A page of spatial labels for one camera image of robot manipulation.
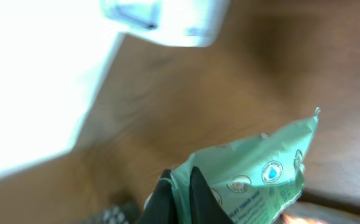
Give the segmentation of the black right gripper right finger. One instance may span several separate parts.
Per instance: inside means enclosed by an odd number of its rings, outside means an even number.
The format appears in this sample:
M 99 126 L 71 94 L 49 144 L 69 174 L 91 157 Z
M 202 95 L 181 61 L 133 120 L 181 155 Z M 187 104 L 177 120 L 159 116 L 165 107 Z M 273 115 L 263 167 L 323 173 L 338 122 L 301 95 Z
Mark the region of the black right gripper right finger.
M 190 176 L 189 200 L 192 224 L 233 224 L 220 207 L 198 167 Z

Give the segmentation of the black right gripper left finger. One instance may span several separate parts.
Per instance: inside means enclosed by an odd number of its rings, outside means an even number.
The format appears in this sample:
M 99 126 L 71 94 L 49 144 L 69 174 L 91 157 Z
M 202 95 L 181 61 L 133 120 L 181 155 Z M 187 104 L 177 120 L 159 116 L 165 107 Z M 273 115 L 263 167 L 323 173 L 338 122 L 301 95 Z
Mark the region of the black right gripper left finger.
M 162 172 L 149 203 L 137 220 L 137 224 L 178 224 L 170 173 L 170 169 L 165 169 Z

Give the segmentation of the mint wet wipes pack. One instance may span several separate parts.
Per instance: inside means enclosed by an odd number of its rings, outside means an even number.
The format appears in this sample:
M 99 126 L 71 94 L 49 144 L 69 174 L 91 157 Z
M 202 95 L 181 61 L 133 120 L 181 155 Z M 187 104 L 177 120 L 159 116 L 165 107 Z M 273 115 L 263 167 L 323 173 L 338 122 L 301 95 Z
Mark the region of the mint wet wipes pack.
M 273 223 L 301 195 L 303 160 L 314 138 L 320 109 L 272 134 L 210 146 L 171 170 L 170 183 L 180 223 L 192 223 L 189 185 L 198 167 L 233 223 Z

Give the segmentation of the red chocolate wafer pack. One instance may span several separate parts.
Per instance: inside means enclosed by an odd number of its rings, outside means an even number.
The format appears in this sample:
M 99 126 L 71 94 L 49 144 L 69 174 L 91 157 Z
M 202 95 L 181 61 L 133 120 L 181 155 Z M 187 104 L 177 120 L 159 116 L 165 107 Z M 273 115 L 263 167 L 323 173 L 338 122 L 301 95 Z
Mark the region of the red chocolate wafer pack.
M 327 222 L 321 220 L 314 220 L 311 218 L 302 218 L 289 214 L 281 215 L 283 224 L 327 224 Z

